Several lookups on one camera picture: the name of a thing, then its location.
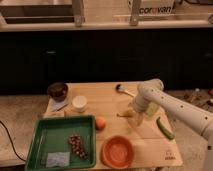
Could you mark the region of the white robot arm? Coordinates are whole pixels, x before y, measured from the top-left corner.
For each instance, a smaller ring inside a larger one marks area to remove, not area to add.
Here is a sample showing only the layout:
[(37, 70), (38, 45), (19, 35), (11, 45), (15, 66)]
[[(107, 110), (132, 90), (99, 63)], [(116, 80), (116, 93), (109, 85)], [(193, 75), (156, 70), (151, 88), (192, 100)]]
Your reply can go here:
[(143, 113), (149, 103), (154, 102), (208, 142), (202, 171), (213, 171), (213, 113), (168, 95), (164, 92), (164, 84), (160, 79), (140, 82), (137, 91), (132, 100), (132, 107), (136, 112)]

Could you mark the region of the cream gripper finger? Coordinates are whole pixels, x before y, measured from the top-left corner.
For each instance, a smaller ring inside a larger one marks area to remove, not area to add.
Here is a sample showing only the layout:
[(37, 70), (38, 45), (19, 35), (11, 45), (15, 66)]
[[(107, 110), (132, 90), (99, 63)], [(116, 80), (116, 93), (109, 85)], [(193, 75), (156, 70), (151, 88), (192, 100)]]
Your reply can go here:
[(135, 123), (137, 126), (140, 126), (143, 122), (144, 114), (143, 113), (137, 113), (135, 116)]

